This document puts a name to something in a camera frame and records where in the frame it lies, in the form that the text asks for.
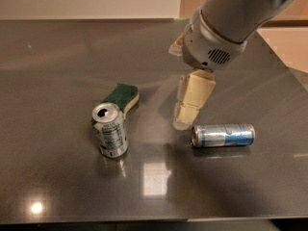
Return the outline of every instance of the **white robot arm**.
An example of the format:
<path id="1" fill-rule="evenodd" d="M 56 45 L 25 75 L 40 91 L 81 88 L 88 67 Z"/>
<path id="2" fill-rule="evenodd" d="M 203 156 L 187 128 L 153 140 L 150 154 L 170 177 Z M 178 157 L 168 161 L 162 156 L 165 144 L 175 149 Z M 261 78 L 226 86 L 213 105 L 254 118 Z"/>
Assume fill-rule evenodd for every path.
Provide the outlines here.
<path id="1" fill-rule="evenodd" d="M 206 0 L 178 39 L 184 62 L 194 72 L 180 80 L 174 128 L 191 127 L 215 87 L 215 71 L 228 67 L 244 52 L 249 36 L 293 1 Z"/>
<path id="2" fill-rule="evenodd" d="M 225 69 L 263 23 L 294 0 L 206 0 L 183 34 L 183 58 L 196 68 Z"/>

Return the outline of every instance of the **upright can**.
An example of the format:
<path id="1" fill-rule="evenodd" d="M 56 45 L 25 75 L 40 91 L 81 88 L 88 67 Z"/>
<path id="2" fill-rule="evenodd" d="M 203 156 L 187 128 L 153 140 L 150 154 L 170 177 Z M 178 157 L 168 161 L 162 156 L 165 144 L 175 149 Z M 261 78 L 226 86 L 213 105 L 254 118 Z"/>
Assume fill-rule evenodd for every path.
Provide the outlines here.
<path id="1" fill-rule="evenodd" d="M 109 158 L 124 154 L 128 148 L 123 112 L 116 104 L 103 103 L 92 112 L 93 128 L 100 140 L 100 151 Z"/>
<path id="2" fill-rule="evenodd" d="M 192 129 L 194 147 L 250 145 L 255 138 L 251 124 L 196 125 Z"/>

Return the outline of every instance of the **aluminum can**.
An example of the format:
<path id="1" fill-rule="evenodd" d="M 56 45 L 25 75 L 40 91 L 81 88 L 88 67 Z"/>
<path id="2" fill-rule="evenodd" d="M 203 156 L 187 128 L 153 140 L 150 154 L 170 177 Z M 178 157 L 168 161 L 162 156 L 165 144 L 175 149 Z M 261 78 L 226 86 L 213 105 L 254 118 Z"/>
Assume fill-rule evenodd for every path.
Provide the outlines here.
<path id="1" fill-rule="evenodd" d="M 195 125 L 192 129 L 194 147 L 220 147 L 250 145 L 255 131 L 251 124 Z"/>
<path id="2" fill-rule="evenodd" d="M 102 103 L 92 112 L 94 132 L 100 140 L 101 153 L 109 158 L 124 154 L 128 148 L 123 112 L 116 104 Z"/>

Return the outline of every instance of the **metal table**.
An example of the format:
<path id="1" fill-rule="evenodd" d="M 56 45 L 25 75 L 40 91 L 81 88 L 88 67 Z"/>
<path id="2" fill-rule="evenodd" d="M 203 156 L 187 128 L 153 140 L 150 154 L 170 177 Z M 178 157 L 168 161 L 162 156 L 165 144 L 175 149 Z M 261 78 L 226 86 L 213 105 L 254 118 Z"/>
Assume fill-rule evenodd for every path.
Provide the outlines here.
<path id="1" fill-rule="evenodd" d="M 257 34 L 196 120 L 253 123 L 255 143 L 192 149 L 172 128 L 185 23 L 0 23 L 1 224 L 308 217 L 308 92 Z M 140 102 L 110 160 L 91 111 L 120 82 Z"/>

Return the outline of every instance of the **sponge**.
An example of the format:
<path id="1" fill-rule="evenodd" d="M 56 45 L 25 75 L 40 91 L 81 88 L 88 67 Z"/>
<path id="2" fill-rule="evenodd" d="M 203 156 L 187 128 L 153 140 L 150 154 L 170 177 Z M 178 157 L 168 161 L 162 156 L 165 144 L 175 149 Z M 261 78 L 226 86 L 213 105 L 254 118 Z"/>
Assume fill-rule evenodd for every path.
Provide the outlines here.
<path id="1" fill-rule="evenodd" d="M 120 108 L 124 114 L 124 119 L 128 111 L 137 104 L 139 100 L 138 88 L 127 84 L 119 83 L 117 87 L 111 92 L 103 103 L 114 103 Z"/>

